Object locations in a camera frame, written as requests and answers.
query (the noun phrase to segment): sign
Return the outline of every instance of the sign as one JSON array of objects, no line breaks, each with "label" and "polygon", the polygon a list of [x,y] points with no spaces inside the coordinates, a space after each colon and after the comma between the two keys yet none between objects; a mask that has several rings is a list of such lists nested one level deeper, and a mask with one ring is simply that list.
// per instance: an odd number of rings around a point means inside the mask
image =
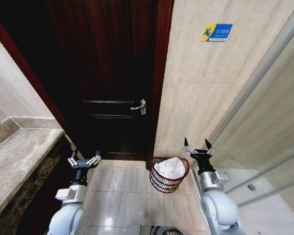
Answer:
[{"label": "sign", "polygon": [[207,23],[202,32],[202,42],[225,42],[232,28],[231,23]]}]

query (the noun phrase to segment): door panel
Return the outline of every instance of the door panel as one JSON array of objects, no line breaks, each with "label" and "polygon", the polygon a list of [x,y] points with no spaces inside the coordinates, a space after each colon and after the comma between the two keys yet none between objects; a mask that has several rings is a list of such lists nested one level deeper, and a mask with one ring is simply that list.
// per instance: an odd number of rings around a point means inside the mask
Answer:
[{"label": "door panel", "polygon": [[[150,109],[159,108],[148,106],[155,14],[155,0],[0,1],[0,20],[85,157],[146,158]],[[130,110],[141,99],[146,115]]]}]

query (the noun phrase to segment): marble countertop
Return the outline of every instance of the marble countertop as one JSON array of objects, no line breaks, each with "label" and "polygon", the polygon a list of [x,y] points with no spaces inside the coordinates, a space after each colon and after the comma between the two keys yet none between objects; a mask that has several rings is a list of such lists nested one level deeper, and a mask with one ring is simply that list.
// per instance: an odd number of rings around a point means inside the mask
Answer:
[{"label": "marble countertop", "polygon": [[0,214],[63,134],[22,128],[0,145]]}]

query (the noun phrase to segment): shower enclosure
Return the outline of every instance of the shower enclosure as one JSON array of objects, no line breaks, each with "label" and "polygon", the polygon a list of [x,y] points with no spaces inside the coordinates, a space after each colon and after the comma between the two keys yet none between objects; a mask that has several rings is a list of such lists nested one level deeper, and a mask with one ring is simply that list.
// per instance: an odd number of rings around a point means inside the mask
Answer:
[{"label": "shower enclosure", "polygon": [[294,31],[245,93],[210,139],[211,163],[229,174],[247,234],[294,235]]}]

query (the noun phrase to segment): door frame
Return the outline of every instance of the door frame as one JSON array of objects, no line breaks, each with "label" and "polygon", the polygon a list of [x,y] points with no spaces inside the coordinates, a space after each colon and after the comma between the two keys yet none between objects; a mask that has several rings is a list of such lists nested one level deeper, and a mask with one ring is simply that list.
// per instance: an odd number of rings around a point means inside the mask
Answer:
[{"label": "door frame", "polygon": [[[155,51],[154,51],[154,68],[152,78],[152,94],[150,105],[153,107],[150,109],[150,118],[148,120],[148,147],[147,147],[147,159],[146,168],[150,169],[150,160],[153,156],[158,116],[160,109],[162,85],[166,67],[169,36],[172,21],[174,0],[156,0],[156,14],[155,14]],[[51,97],[48,95],[41,82],[38,80],[36,74],[30,67],[29,63],[22,55],[21,51],[15,44],[12,37],[4,28],[0,21],[0,41],[11,55],[15,63],[21,69],[25,77],[38,93],[40,98],[44,101],[56,120],[62,126],[64,131],[76,142],[76,137],[72,130],[70,130],[67,120],[62,116],[58,107],[55,105]]]}]

